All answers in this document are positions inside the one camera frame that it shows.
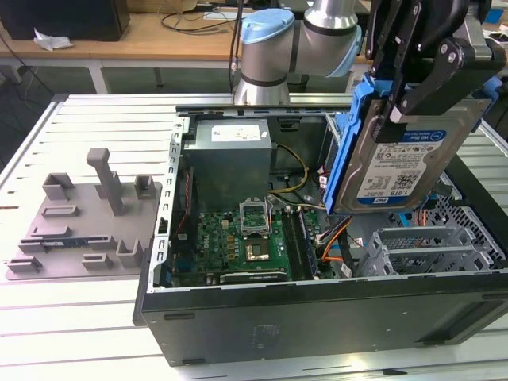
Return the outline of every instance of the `gray 3d printed holder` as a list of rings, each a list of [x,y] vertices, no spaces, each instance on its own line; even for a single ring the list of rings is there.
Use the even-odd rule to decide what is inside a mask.
[[[121,184],[107,148],[92,148],[87,162],[100,184],[73,184],[51,173],[47,195],[12,259],[6,277],[54,279],[138,275],[149,250],[161,184],[150,175]]]

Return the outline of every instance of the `wooden desk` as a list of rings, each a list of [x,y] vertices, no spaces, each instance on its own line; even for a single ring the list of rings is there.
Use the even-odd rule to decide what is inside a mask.
[[[189,19],[200,13],[186,15]],[[160,68],[224,68],[228,67],[229,47],[233,36],[231,28],[221,25],[223,33],[211,36],[190,36],[164,28],[160,24],[162,15],[153,13],[131,13],[129,28],[118,42],[72,41],[71,48],[48,52],[30,40],[12,40],[0,26],[0,33],[7,44],[29,66],[86,67],[94,82],[97,94],[108,94],[109,86],[104,78],[104,67],[153,67],[156,82],[162,84]],[[176,17],[166,21],[169,25],[177,22]],[[181,20],[182,29],[200,28],[219,23],[220,20]],[[364,57],[358,57],[358,64],[367,64]],[[20,66],[4,44],[0,43],[0,67],[11,79],[20,82],[17,69]]]

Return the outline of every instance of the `motherboard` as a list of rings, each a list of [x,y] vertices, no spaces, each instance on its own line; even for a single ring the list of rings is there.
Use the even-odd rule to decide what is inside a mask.
[[[314,210],[200,213],[194,253],[175,254],[173,283],[187,287],[312,279],[317,272],[313,243],[320,232]]]

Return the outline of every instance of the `gray fixture plate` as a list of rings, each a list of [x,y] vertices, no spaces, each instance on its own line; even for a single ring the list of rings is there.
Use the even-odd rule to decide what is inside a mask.
[[[139,240],[144,252],[148,252],[150,240],[156,222],[157,208],[160,200],[161,184],[155,183],[156,198],[138,199],[133,183],[122,184],[122,201],[124,203],[123,214],[115,217],[110,204],[105,198],[99,198],[95,184],[75,184],[66,189],[67,200],[51,201],[44,199],[25,238],[30,238],[30,233],[35,228],[69,226],[72,237],[112,236],[118,243],[125,242],[128,251],[132,251],[134,242]],[[48,207],[54,206],[77,206],[78,215],[75,217],[47,217],[41,214]],[[47,252],[17,252],[15,259],[26,259],[31,256],[42,264],[38,271],[13,272],[8,270],[8,280],[17,279],[54,279],[75,278],[90,276],[112,275],[139,275],[140,267],[123,267],[117,254],[117,246],[113,248],[92,250],[85,248],[50,248]],[[83,265],[83,255],[92,254],[94,257],[107,254],[110,266],[101,266],[87,270]]]

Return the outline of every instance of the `floor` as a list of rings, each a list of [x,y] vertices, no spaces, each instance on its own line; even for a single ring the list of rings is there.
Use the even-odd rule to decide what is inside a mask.
[[[37,75],[56,94],[94,94],[94,85],[87,69],[39,67]],[[162,75],[164,86],[157,87],[152,69],[105,69],[105,76],[110,83],[111,91],[115,94],[229,92],[226,70],[163,69]],[[31,80],[30,71],[25,72],[22,78],[23,82],[16,86],[9,81],[0,84],[0,170],[9,162],[52,98],[37,79]],[[337,93],[344,91],[346,84],[347,77],[340,79],[310,77],[306,91]],[[290,87],[290,91],[300,90],[298,87]]]

